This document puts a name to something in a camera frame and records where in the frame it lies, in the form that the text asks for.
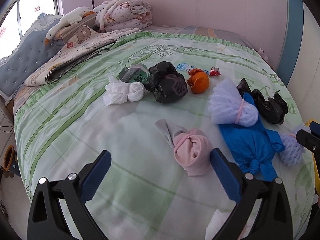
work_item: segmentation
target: black plastic bag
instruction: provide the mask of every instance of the black plastic bag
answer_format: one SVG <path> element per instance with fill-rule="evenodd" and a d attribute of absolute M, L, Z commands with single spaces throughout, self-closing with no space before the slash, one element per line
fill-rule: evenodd
<path fill-rule="evenodd" d="M 252 96 L 259 113 L 268 122 L 274 124 L 282 124 L 284 122 L 284 115 L 288 113 L 288 104 L 279 95 L 279 91 L 275 92 L 273 98 L 268 98 L 268 101 L 266 101 L 260 90 L 254 89 L 251 92 L 245 78 L 241 80 L 237 89 L 241 96 L 245 92 Z"/>
<path fill-rule="evenodd" d="M 166 61 L 149 68 L 149 76 L 144 84 L 159 103 L 173 103 L 188 93 L 188 86 L 175 67 Z"/>

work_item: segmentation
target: purple yarn bundle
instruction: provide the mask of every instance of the purple yarn bundle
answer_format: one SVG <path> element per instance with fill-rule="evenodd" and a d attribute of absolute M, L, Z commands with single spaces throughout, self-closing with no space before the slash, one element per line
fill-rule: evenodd
<path fill-rule="evenodd" d="M 279 153 L 280 160 L 288 167 L 292 167 L 300 163 L 302 154 L 305 148 L 296 140 L 296 135 L 299 130 L 310 131 L 309 127 L 304 124 L 298 125 L 291 134 L 279 133 L 282 143 L 284 144 L 284 151 Z"/>

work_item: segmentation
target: bedsheet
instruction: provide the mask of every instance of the bedsheet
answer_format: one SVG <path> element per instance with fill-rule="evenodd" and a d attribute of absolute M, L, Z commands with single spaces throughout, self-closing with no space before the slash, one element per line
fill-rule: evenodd
<path fill-rule="evenodd" d="M 215 210 L 231 211 L 235 204 L 213 170 L 188 177 L 154 123 L 168 119 L 186 129 L 200 128 L 213 147 L 234 161 L 206 110 L 218 82 L 230 77 L 236 84 L 245 77 L 251 89 L 265 96 L 279 90 L 289 113 L 282 125 L 265 123 L 268 129 L 288 132 L 300 124 L 297 106 L 262 58 L 239 44 L 194 34 L 137 32 L 109 46 L 108 52 L 78 64 L 57 82 L 41 86 L 17 110 L 14 131 L 26 192 L 31 200 L 40 177 L 64 179 L 106 149 L 112 155 L 111 168 L 86 206 L 109 239 L 204 239 Z M 189 91 L 172 104 L 157 103 L 149 92 L 138 102 L 103 104 L 110 76 L 117 76 L 125 65 L 153 66 L 160 61 L 188 62 L 207 70 L 215 66 L 221 76 L 210 78 L 205 93 Z M 186 72 L 180 73 L 188 78 Z M 284 182 L 297 236 L 308 224 L 314 196 L 312 155 L 307 151 L 292 168 L 276 155 L 273 166 Z M 79 237 L 61 204 L 71 232 Z"/>

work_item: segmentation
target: blue wall stripe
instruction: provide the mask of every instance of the blue wall stripe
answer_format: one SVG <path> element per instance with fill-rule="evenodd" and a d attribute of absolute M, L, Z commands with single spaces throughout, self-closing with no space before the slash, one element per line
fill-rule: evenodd
<path fill-rule="evenodd" d="M 288 19 L 284 48 L 277 74 L 287 86 L 296 65 L 303 33 L 303 2 L 288 0 Z"/>

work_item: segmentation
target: pink hair tie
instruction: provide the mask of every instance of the pink hair tie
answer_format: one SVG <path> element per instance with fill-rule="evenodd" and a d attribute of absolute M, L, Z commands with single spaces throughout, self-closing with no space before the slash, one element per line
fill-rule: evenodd
<path fill-rule="evenodd" d="M 240 116 L 241 116 L 241 113 L 242 113 L 243 105 L 244 105 L 244 99 L 242 98 L 241 105 L 240 105 L 240 108 L 239 108 L 239 112 L 238 112 L 238 115 L 237 115 L 237 118 L 236 118 L 236 124 L 238 124 L 238 122 L 239 122 L 239 119 L 240 119 Z"/>

